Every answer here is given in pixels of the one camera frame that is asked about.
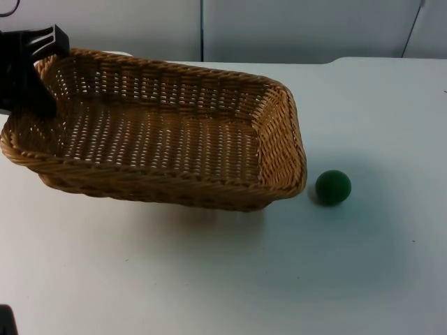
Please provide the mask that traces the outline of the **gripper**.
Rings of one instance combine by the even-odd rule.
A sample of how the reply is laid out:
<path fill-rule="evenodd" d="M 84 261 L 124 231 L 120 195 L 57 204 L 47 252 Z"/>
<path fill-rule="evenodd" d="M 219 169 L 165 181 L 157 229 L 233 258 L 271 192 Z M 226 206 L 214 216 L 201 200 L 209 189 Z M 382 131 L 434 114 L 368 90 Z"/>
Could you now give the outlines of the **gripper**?
<path fill-rule="evenodd" d="M 70 55 L 69 37 L 57 25 L 1 32 L 2 110 L 28 110 L 42 119 L 56 116 L 56 100 L 31 64 L 52 55 Z"/>

